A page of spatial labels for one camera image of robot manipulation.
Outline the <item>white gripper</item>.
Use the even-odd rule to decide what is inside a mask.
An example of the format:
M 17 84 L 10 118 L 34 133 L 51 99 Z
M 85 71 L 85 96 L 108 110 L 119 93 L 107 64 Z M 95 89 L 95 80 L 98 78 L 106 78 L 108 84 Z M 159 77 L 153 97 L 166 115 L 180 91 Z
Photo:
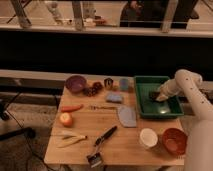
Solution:
M 169 79 L 163 83 L 159 88 L 159 95 L 156 100 L 158 102 L 166 101 L 170 97 L 173 97 L 179 93 L 179 88 L 174 79 Z

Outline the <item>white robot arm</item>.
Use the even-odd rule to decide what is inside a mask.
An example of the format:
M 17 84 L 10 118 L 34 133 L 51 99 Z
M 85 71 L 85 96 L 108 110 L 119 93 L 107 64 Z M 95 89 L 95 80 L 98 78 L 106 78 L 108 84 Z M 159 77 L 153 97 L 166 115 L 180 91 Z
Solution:
M 184 171 L 213 171 L 213 105 L 199 90 L 202 76 L 179 69 L 174 78 L 159 88 L 158 102 L 183 92 L 198 122 L 191 129 L 184 159 Z

